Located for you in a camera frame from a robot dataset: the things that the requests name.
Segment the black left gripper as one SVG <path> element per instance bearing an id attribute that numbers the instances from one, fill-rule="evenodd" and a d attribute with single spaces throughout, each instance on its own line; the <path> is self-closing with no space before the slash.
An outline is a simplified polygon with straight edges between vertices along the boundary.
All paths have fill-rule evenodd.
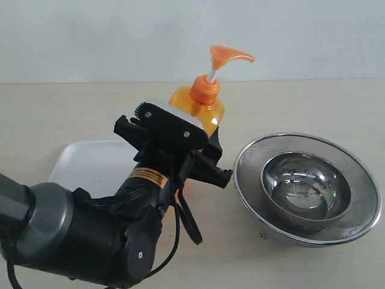
<path id="1" fill-rule="evenodd" d="M 114 133 L 137 150 L 137 163 L 128 180 L 165 181 L 170 177 L 169 168 L 176 167 L 178 159 L 191 150 L 171 150 L 155 141 L 148 130 L 140 126 L 136 118 L 120 116 L 114 125 Z M 219 127 L 209 137 L 201 153 L 194 153 L 192 167 L 187 178 L 225 188 L 233 174 L 232 169 L 223 170 L 217 166 L 223 154 L 219 141 Z"/>

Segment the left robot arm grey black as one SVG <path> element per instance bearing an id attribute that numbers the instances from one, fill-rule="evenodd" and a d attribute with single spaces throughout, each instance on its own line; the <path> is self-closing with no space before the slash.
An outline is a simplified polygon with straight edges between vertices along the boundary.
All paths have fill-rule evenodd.
<path id="1" fill-rule="evenodd" d="M 1 255 L 8 280 L 16 266 L 104 285 L 131 288 L 158 272 L 153 266 L 162 220 L 174 209 L 176 231 L 195 244 L 202 235 L 183 197 L 187 179 L 224 188 L 218 132 L 184 120 L 120 117 L 114 132 L 136 150 L 136 166 L 112 196 L 54 182 L 33 186 L 1 176 Z"/>

